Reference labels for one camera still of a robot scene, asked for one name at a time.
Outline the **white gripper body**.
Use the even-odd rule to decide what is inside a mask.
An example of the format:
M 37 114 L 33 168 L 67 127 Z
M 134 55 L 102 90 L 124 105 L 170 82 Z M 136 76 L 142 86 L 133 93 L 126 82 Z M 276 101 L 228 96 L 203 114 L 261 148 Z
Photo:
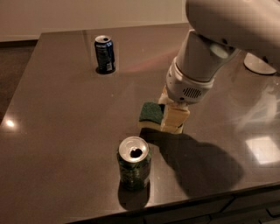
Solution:
M 174 102 L 198 103 L 213 85 L 214 79 L 200 82 L 184 75 L 177 66 L 177 58 L 173 59 L 166 75 L 166 91 Z

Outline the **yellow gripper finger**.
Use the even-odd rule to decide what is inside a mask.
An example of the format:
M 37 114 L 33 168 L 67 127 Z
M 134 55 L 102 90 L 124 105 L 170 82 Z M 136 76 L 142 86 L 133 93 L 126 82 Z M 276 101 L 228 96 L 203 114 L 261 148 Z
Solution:
M 160 130 L 171 134 L 181 134 L 184 123 L 190 115 L 188 107 L 166 105 Z
M 166 86 L 163 87 L 162 94 L 160 95 L 158 99 L 158 104 L 169 104 L 172 103 L 172 100 L 169 98 L 168 93 L 167 93 L 167 88 Z

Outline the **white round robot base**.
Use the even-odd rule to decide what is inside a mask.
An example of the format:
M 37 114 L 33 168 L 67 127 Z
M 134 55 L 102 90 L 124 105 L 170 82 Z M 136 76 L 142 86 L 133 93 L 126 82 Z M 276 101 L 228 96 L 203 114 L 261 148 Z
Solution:
M 251 53 L 246 54 L 243 64 L 248 70 L 256 74 L 272 75 L 277 72 L 272 66 Z

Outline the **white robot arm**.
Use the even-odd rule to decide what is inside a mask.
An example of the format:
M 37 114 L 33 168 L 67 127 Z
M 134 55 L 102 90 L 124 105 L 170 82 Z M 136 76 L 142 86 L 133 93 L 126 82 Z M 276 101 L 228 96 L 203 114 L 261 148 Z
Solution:
M 180 133 L 214 84 L 217 71 L 240 50 L 280 70 L 278 0 L 186 0 L 192 27 L 166 75 L 160 102 L 165 105 L 161 130 Z

